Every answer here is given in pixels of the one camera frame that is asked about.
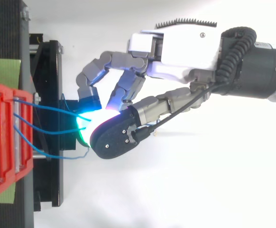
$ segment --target green paper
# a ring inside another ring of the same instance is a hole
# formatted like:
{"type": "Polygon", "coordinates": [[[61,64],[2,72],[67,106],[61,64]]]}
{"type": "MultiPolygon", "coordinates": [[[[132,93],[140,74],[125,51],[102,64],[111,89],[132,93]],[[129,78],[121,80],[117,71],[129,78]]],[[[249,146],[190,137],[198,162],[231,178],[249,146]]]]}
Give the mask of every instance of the green paper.
{"type": "Polygon", "coordinates": [[[0,59],[0,84],[18,89],[20,60],[0,59]]]}
{"type": "MultiPolygon", "coordinates": [[[[18,89],[20,60],[0,59],[0,84],[18,89]]],[[[16,183],[0,194],[0,203],[14,203],[16,183]]]]}
{"type": "Polygon", "coordinates": [[[6,189],[4,192],[0,194],[0,203],[14,203],[15,199],[15,189],[16,189],[16,183],[13,183],[9,186],[8,189],[6,189]]]}

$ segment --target black coiled cable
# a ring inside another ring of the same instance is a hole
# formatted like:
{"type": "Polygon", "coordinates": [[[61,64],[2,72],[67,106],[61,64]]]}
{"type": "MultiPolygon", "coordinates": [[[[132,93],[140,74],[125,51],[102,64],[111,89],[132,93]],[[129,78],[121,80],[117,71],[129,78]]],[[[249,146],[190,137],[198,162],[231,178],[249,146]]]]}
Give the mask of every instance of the black coiled cable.
{"type": "Polygon", "coordinates": [[[229,51],[222,60],[218,70],[216,71],[217,82],[230,82],[230,76],[235,70],[238,63],[243,59],[244,55],[251,49],[256,42],[256,32],[248,27],[230,28],[222,33],[223,38],[240,37],[234,47],[229,51]]]}

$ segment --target black cable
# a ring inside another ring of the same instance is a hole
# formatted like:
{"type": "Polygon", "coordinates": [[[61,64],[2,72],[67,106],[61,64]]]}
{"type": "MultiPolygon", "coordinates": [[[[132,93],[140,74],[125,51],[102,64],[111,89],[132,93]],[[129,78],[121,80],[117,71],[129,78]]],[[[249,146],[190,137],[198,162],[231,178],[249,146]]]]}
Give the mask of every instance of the black cable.
{"type": "Polygon", "coordinates": [[[242,61],[244,55],[251,49],[256,42],[256,32],[248,27],[236,27],[226,30],[221,34],[223,38],[240,37],[234,47],[228,52],[222,60],[216,71],[217,82],[229,82],[232,72],[242,61]]]}
{"type": "Polygon", "coordinates": [[[171,120],[172,118],[174,118],[175,116],[177,116],[178,114],[182,113],[185,109],[187,109],[188,107],[192,106],[196,101],[198,101],[201,97],[203,97],[205,94],[207,94],[208,92],[212,91],[213,89],[217,89],[221,86],[225,86],[227,83],[221,83],[221,84],[213,84],[212,86],[210,86],[209,88],[203,90],[202,92],[200,92],[198,95],[196,95],[190,102],[188,102],[187,104],[185,104],[184,106],[182,106],[181,108],[179,108],[177,111],[175,111],[174,113],[170,114],[168,117],[166,117],[165,119],[163,119],[162,121],[156,123],[155,125],[151,126],[148,128],[148,132],[151,133],[153,132],[156,128],[162,126],[163,124],[165,124],[167,121],[171,120]]]}

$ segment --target ridged black cover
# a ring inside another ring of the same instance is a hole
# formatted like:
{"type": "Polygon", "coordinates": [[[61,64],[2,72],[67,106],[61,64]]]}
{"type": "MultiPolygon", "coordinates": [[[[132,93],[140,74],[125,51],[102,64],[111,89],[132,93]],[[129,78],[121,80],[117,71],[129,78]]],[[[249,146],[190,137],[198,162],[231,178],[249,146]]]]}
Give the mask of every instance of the ridged black cover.
{"type": "Polygon", "coordinates": [[[195,25],[217,27],[217,22],[197,20],[197,19],[188,19],[188,18],[177,18],[175,20],[158,23],[158,24],[156,24],[155,28],[161,29],[161,28],[172,26],[172,25],[181,25],[181,24],[195,24],[195,25]]]}

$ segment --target blue wire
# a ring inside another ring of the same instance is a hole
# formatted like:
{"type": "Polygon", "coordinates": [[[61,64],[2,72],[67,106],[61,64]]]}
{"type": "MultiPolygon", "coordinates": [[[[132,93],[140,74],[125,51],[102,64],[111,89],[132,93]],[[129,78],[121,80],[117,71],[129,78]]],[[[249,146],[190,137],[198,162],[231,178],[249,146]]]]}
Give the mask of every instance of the blue wire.
{"type": "Polygon", "coordinates": [[[28,126],[34,128],[36,131],[43,132],[44,134],[67,134],[67,133],[78,132],[78,131],[80,131],[80,130],[86,129],[86,127],[83,127],[83,128],[71,129],[71,130],[66,130],[66,131],[49,132],[49,131],[40,129],[40,128],[38,128],[38,127],[32,125],[29,121],[27,121],[26,119],[22,118],[21,116],[15,114],[15,113],[14,113],[14,116],[17,117],[17,118],[19,118],[19,119],[22,120],[23,122],[25,122],[28,126]]]}
{"type": "Polygon", "coordinates": [[[72,116],[76,116],[76,117],[79,117],[83,120],[86,120],[86,121],[91,121],[90,119],[86,119],[78,114],[75,114],[75,113],[72,113],[72,112],[68,112],[66,110],[63,110],[63,109],[59,109],[59,108],[53,108],[53,107],[48,107],[48,106],[43,106],[43,105],[36,105],[36,104],[33,104],[33,103],[30,103],[30,102],[26,102],[26,101],[21,101],[21,100],[17,100],[17,99],[13,99],[14,102],[19,102],[19,103],[22,103],[22,104],[26,104],[26,105],[30,105],[30,106],[33,106],[33,107],[36,107],[36,108],[42,108],[42,109],[47,109],[47,110],[52,110],[52,111],[56,111],[56,112],[61,112],[61,113],[65,113],[65,114],[69,114],[69,115],[72,115],[72,116]]]}
{"type": "Polygon", "coordinates": [[[27,142],[28,145],[30,145],[35,151],[37,151],[39,154],[42,154],[46,157],[49,157],[49,158],[56,158],[56,159],[70,159],[70,160],[76,160],[76,159],[79,159],[79,158],[85,158],[85,156],[87,155],[87,153],[89,152],[90,148],[88,148],[87,152],[84,154],[84,156],[79,156],[79,157],[63,157],[63,156],[56,156],[56,155],[51,155],[51,154],[48,154],[48,153],[44,153],[43,151],[39,150],[37,147],[35,147],[22,133],[21,131],[16,127],[14,126],[14,129],[16,130],[16,132],[18,132],[18,134],[24,139],[24,141],[27,142]]]}
{"type": "Polygon", "coordinates": [[[66,102],[66,99],[65,99],[65,96],[64,96],[63,93],[61,94],[61,99],[64,100],[64,103],[65,103],[65,106],[66,106],[67,110],[71,112],[70,108],[67,105],[67,102],[66,102]]]}

